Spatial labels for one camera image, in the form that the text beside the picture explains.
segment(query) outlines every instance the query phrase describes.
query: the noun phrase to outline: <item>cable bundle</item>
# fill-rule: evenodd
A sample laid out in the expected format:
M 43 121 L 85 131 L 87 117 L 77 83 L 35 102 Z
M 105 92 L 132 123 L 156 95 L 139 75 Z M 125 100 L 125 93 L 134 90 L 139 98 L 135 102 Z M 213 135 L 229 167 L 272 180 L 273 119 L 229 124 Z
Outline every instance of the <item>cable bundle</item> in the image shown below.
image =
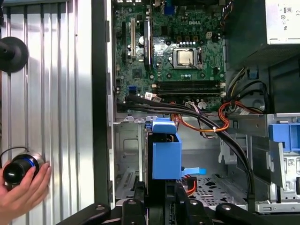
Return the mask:
M 196 112 L 191 108 L 188 108 L 183 105 L 153 102 L 134 95 L 129 95 L 127 97 L 127 101 L 134 102 L 137 104 L 143 104 L 143 105 L 131 105 L 131 104 L 123 104 L 123 103 L 118 103 L 118 105 L 126 109 L 132 109 L 141 112 L 172 114 L 173 116 L 176 116 L 177 119 L 178 118 L 182 119 L 181 115 L 192 116 L 197 118 L 200 122 L 203 122 L 203 124 L 205 124 L 206 126 L 208 126 L 210 130 L 201 130 L 197 128 L 195 129 L 199 132 L 213 132 L 217 134 L 237 155 L 237 157 L 239 158 L 239 160 L 241 161 L 241 163 L 245 168 L 245 173 L 247 177 L 247 187 L 248 187 L 248 192 L 247 192 L 248 204 L 251 203 L 253 204 L 251 208 L 254 207 L 254 201 L 255 201 L 254 200 L 254 196 L 255 196 L 254 175 L 250 163 L 248 161 L 247 155 L 244 152 L 244 150 L 241 148 L 241 146 L 225 131 L 229 127 L 229 120 L 223 114 L 223 110 L 230 103 L 225 103 L 219 109 L 219 117 L 224 122 L 223 127 L 220 127 L 215 122 L 210 120 L 205 114 L 201 112 Z M 236 105 L 238 105 L 239 107 L 245 107 L 239 102 L 236 102 Z

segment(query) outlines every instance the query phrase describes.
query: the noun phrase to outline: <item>pcie slot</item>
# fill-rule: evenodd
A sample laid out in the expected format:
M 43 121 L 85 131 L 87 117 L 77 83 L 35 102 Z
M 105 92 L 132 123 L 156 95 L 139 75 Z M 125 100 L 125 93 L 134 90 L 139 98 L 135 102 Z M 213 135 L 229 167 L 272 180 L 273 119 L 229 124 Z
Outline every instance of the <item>pcie slot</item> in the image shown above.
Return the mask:
M 131 32 L 131 54 L 132 54 L 132 58 L 135 58 L 135 44 L 136 44 L 136 40 L 135 40 L 135 18 L 131 18 L 130 19 L 130 32 Z
M 144 21 L 144 65 L 146 70 L 151 67 L 151 50 L 150 50 L 150 21 Z
M 126 63 L 126 22 L 122 22 L 122 61 Z

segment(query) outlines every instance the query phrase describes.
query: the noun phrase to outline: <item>side panel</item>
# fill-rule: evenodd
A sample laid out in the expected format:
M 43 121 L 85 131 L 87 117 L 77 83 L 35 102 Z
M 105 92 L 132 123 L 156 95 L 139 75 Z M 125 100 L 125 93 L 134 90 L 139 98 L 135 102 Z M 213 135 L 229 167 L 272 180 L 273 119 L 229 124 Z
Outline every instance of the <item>side panel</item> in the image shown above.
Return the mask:
M 91 0 L 5 8 L 1 35 L 23 40 L 30 58 L 2 73 L 2 150 L 27 146 L 52 166 L 46 200 L 12 225 L 54 225 L 94 203 L 88 15 Z

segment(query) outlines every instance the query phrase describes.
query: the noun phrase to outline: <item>black plastic frame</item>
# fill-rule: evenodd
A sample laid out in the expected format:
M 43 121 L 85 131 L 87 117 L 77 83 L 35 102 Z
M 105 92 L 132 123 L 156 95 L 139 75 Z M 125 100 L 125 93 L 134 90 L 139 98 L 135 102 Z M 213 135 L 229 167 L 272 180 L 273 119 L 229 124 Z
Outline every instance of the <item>black plastic frame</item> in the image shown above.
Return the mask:
M 107 152 L 106 2 L 92 0 L 92 97 L 95 202 L 109 203 Z

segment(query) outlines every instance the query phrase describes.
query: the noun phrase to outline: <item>blue plastic bracket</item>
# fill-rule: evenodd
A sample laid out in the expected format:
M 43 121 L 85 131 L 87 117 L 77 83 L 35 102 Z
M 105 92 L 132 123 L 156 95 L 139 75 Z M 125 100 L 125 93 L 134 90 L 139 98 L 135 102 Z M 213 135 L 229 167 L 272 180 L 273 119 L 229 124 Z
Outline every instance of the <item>blue plastic bracket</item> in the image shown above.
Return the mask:
M 300 123 L 270 124 L 269 137 L 282 142 L 285 152 L 300 151 Z
M 155 180 L 181 179 L 182 143 L 177 128 L 169 118 L 160 118 L 152 122 L 152 132 L 174 135 L 173 142 L 153 143 L 152 178 Z

